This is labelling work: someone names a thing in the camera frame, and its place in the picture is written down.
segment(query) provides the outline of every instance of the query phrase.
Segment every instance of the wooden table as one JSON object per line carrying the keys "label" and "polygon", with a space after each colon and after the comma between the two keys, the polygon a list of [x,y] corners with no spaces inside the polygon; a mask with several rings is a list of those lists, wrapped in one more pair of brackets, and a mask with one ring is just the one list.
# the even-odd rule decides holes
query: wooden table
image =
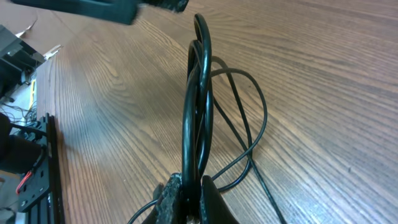
{"label": "wooden table", "polygon": [[[93,21],[39,69],[39,115],[57,118],[67,223],[126,223],[181,169],[193,15],[213,55],[251,73],[269,122],[254,158],[289,223],[398,222],[398,4],[393,0],[191,0],[133,26]],[[226,77],[215,96],[243,133]],[[236,76],[255,134],[262,111]],[[215,113],[209,175],[242,153]],[[216,184],[235,179],[246,161]],[[223,194],[241,223],[277,223],[251,172]]]}

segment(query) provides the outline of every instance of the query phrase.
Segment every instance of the wood grain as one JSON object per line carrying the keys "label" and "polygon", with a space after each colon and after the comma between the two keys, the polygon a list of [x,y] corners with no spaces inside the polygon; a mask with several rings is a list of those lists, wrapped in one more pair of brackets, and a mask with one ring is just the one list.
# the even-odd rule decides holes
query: wood grain
{"label": "wood grain", "polygon": [[[269,122],[254,158],[286,220],[397,223],[398,4],[391,0],[191,0],[182,14],[147,7],[133,26],[81,28],[37,75],[39,114],[54,114],[60,131],[67,223],[126,223],[180,171],[197,12],[210,27],[213,55],[252,74],[265,94]],[[257,133],[259,97],[235,77]],[[226,77],[213,83],[244,135]],[[207,174],[242,152],[232,136],[215,113]],[[277,223],[252,173],[223,197],[241,223]]]}

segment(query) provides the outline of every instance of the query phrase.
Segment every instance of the brown table top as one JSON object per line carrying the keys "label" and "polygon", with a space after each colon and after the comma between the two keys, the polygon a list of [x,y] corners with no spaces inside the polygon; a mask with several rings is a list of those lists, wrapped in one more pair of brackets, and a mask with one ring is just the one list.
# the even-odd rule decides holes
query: brown table top
{"label": "brown table top", "polygon": [[[133,26],[93,21],[37,77],[39,115],[58,123],[67,223],[126,223],[181,170],[197,12],[213,55],[252,74],[264,92],[269,120],[254,159],[286,220],[397,223],[398,5],[391,0],[197,0],[182,14],[147,7]],[[235,77],[255,135],[259,98]],[[226,77],[214,78],[213,88],[243,133]],[[240,153],[215,112],[206,174]],[[252,172],[223,197],[241,223],[277,223]]]}

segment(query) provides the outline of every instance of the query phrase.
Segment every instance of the red wire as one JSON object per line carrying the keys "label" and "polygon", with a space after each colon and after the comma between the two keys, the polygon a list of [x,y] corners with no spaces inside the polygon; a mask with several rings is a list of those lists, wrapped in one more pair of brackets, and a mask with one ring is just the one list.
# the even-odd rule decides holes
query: red wire
{"label": "red wire", "polygon": [[20,189],[20,187],[22,187],[22,186],[24,185],[24,183],[26,182],[26,180],[29,179],[29,177],[31,177],[32,174],[33,174],[33,173],[32,173],[31,171],[28,171],[28,173],[26,173],[25,177],[24,177],[24,178],[21,180],[21,182],[18,184],[17,190],[16,190],[17,195],[19,195],[19,189]]}

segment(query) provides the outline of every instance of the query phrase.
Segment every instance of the cord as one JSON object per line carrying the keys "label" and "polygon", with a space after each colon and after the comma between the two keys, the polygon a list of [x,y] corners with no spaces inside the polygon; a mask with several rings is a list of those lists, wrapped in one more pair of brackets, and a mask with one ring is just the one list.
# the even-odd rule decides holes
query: cord
{"label": "cord", "polygon": [[[184,110],[183,110],[183,141],[182,141],[182,193],[185,201],[188,203],[189,209],[196,209],[198,206],[198,190],[200,190],[200,178],[203,175],[204,168],[206,166],[208,155],[210,153],[210,144],[212,136],[212,125],[213,125],[213,104],[220,112],[222,117],[231,128],[232,132],[238,139],[244,152],[230,162],[226,167],[221,169],[216,175],[212,177],[216,180],[225,171],[239,162],[245,156],[248,157],[248,162],[243,170],[242,174],[232,183],[219,188],[220,192],[225,192],[233,187],[237,186],[247,176],[250,168],[253,168],[254,173],[259,180],[261,187],[265,191],[272,207],[274,208],[279,221],[282,224],[287,223],[278,205],[276,204],[272,194],[270,193],[264,179],[261,176],[254,160],[252,159],[252,150],[260,141],[267,124],[267,105],[264,95],[262,94],[261,88],[257,81],[247,72],[236,69],[228,68],[226,63],[219,57],[211,57],[211,41],[210,33],[208,31],[207,24],[200,14],[195,15],[194,20],[195,31],[197,33],[197,40],[193,40],[190,43],[188,50],[188,79],[187,79],[187,92],[185,94]],[[210,66],[212,62],[221,65],[221,69],[211,71]],[[226,74],[231,85],[236,103],[238,104],[239,112],[244,123],[246,134],[248,137],[248,146],[245,145],[242,137],[233,126],[231,120],[228,118],[226,113],[222,110],[221,106],[213,96],[213,89],[211,84],[211,78]],[[250,79],[255,86],[263,107],[264,119],[262,126],[257,138],[252,142],[250,127],[243,110],[243,106],[236,89],[236,85],[232,78],[232,73],[237,73]],[[156,202],[152,201],[142,207],[134,216],[129,220],[128,224],[132,224],[134,220],[149,207],[155,205]]]}
{"label": "cord", "polygon": [[21,182],[18,184],[17,189],[16,189],[16,194],[19,195],[19,189],[24,185],[24,183],[32,177],[33,173],[31,171],[28,171],[25,175],[25,177],[21,180]]}

